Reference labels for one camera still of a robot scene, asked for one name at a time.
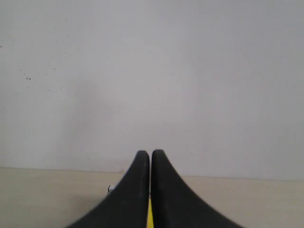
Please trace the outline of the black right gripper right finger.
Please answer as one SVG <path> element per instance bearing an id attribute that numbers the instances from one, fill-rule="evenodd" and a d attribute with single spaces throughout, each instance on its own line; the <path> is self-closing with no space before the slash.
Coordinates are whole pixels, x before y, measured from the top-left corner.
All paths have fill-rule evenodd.
<path id="1" fill-rule="evenodd" d="M 161 149 L 152 153 L 151 201 L 155 228 L 241 227 L 202 200 Z"/>

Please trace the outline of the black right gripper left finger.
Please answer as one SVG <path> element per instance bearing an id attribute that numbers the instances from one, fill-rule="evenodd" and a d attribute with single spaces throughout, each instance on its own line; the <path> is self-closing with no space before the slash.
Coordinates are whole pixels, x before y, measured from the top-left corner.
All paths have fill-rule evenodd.
<path id="1" fill-rule="evenodd" d="M 95 208 L 69 228 L 145 228 L 150 191 L 150 158 L 138 151 L 120 182 Z"/>

